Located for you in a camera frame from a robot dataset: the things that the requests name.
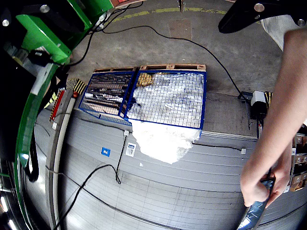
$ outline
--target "wire mesh panel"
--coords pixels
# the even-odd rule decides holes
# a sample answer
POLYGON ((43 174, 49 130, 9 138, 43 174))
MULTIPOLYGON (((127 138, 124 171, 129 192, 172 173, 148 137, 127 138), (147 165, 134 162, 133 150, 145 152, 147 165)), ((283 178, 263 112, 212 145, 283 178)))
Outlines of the wire mesh panel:
POLYGON ((110 121, 110 122, 115 122, 115 123, 118 123, 118 124, 122 124, 122 125, 127 125, 127 126, 132 126, 132 124, 129 122, 129 121, 126 121, 124 119, 121 119, 121 118, 116 118, 116 117, 109 117, 109 116, 106 116, 106 114, 104 113, 99 113, 99 112, 92 112, 92 111, 86 111, 86 110, 83 110, 84 112, 94 116, 94 117, 97 117, 101 120, 105 120, 105 121, 110 121))
POLYGON ((205 71, 139 71, 125 118, 202 129, 205 98, 205 71))
POLYGON ((94 73, 79 108, 124 117, 134 71, 94 73))

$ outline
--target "black clamp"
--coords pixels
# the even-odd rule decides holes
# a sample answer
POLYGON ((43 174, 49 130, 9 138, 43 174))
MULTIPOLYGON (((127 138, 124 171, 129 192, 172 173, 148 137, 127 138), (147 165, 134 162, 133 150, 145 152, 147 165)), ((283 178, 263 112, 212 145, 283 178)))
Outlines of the black clamp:
POLYGON ((229 34, 240 31, 265 18, 290 15, 298 26, 307 21, 305 0, 237 0, 219 23, 219 31, 229 34))

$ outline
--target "sticker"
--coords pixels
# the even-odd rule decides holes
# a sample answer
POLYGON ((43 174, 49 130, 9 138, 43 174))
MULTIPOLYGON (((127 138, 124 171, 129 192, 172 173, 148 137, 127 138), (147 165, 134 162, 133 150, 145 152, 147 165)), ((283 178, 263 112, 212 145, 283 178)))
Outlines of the sticker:
POLYGON ((57 129, 57 123, 56 122, 53 122, 53 124, 52 124, 52 129, 54 129, 54 130, 56 130, 57 129))
POLYGON ((102 147, 101 154, 110 157, 111 150, 102 147))
POLYGON ((287 193, 287 192, 289 192, 289 190, 290 190, 290 186, 288 185, 283 193, 287 193))
POLYGON ((126 149, 126 155, 133 157, 135 152, 136 144, 128 143, 127 149, 126 149))

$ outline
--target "gray floor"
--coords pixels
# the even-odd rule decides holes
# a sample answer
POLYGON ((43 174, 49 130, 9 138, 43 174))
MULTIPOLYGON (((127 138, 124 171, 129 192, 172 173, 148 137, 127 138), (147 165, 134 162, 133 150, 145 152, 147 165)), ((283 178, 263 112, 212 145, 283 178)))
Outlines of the gray floor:
MULTIPOLYGON (((164 35, 192 39, 216 54, 240 90, 272 91, 282 52, 262 26, 253 24, 234 34, 221 34, 218 23, 232 3, 224 0, 187 0, 186 3, 187 11, 180 13, 173 11, 178 6, 176 0, 147 0, 142 7, 127 10, 123 14, 126 17, 114 21, 106 31, 150 25, 164 35)), ((88 38, 84 39, 73 51, 72 62, 82 57, 87 42, 88 38)), ((225 71, 207 51, 189 42, 160 37, 149 28, 95 34, 85 60, 70 69, 70 78, 88 82, 95 68, 162 63, 204 63, 208 92, 238 94, 225 71)))

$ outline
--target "blue metal frame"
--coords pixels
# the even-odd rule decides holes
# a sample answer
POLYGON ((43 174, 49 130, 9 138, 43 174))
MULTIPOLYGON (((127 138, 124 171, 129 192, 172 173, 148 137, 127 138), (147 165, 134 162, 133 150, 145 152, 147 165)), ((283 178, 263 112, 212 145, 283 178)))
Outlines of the blue metal frame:
MULTIPOLYGON (((199 128, 193 128, 193 127, 187 127, 187 126, 178 126, 178 125, 170 125, 170 124, 166 124, 168 126, 176 126, 176 127, 185 127, 185 128, 193 128, 193 129, 203 129, 203 124, 204 124, 204 118, 205 118, 205 106, 206 106, 206 92, 207 92, 207 72, 206 71, 193 71, 193 70, 167 70, 167 69, 159 69, 159 70, 139 70, 135 79, 135 83, 133 85, 129 100, 128 100, 128 104, 127 106, 130 106, 131 100, 133 98, 133 93, 134 90, 136 89, 136 84, 138 82, 139 76, 141 73, 159 73, 159 72, 165 72, 165 73, 198 73, 198 74, 203 74, 204 75, 204 82, 203 82, 203 97, 202 97, 202 109, 201 109, 201 123, 200 123, 200 127, 199 128)), ((124 119, 125 120, 129 120, 129 118, 127 117, 127 112, 128 109, 125 111, 124 114, 124 119)))
POLYGON ((81 101, 80 101, 80 104, 79 104, 78 108, 81 109, 81 110, 83 110, 83 111, 88 110, 88 109, 83 109, 83 108, 81 108, 81 104, 82 104, 82 102, 83 102, 84 95, 85 95, 85 93, 87 92, 88 86, 90 85, 90 83, 91 83, 91 81, 92 81, 92 79, 93 79, 94 76, 97 76, 97 75, 106 75, 106 74, 126 74, 126 75, 131 75, 130 81, 129 81, 128 86, 127 86, 127 90, 126 90, 125 95, 124 95, 124 98, 123 98, 123 101, 122 101, 122 103, 120 104, 120 107, 119 107, 119 110, 118 110, 118 114, 117 114, 117 115, 120 116, 121 110, 122 110, 122 108, 123 108, 123 106, 124 106, 124 103, 125 103, 125 99, 126 99, 126 97, 127 97, 128 89, 129 89, 129 87, 130 87, 130 85, 131 85, 131 82, 132 82, 133 77, 135 76, 135 71, 117 71, 117 72, 93 73, 93 74, 92 74, 92 77, 91 77, 91 79, 90 79, 90 81, 88 82, 88 84, 87 84, 87 86, 86 86, 86 88, 85 88, 84 94, 83 94, 83 96, 82 96, 82 99, 81 99, 81 101))
POLYGON ((116 119, 116 118, 113 118, 113 117, 108 117, 108 116, 104 116, 106 118, 103 118, 101 117, 101 112, 97 112, 97 111, 88 111, 88 110, 84 110, 84 109, 81 109, 79 108, 80 110, 82 110, 83 112, 95 117, 95 118, 98 118, 100 120, 104 120, 104 121, 108 121, 108 122, 113 122, 113 123, 117 123, 117 124, 121 124, 121 125, 126 125, 126 126, 132 126, 131 122, 129 121, 126 121, 126 120, 120 120, 120 119, 116 119), (99 113, 99 117, 91 114, 90 112, 93 112, 93 113, 99 113))

